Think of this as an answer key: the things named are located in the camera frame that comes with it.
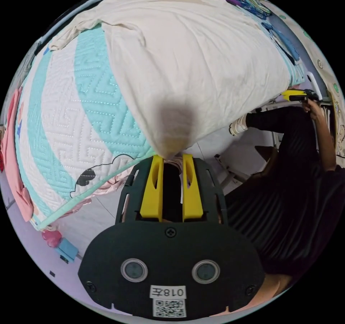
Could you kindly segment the person's right hand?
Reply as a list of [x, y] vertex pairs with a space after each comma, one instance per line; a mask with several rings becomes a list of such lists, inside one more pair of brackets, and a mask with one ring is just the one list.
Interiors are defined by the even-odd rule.
[[323, 118], [322, 110], [316, 101], [306, 99], [303, 102], [303, 109], [306, 113], [309, 113], [311, 119], [314, 121]]

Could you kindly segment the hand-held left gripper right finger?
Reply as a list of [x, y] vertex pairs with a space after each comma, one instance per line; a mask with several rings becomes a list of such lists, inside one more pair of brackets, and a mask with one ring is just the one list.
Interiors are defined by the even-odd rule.
[[183, 160], [183, 222], [198, 220], [203, 216], [201, 196], [193, 156], [184, 154]]

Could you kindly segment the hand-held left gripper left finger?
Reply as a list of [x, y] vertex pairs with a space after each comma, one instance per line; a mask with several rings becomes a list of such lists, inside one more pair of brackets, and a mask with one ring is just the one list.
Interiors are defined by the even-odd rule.
[[163, 158], [158, 155], [153, 156], [140, 209], [143, 219], [162, 220], [163, 173]]

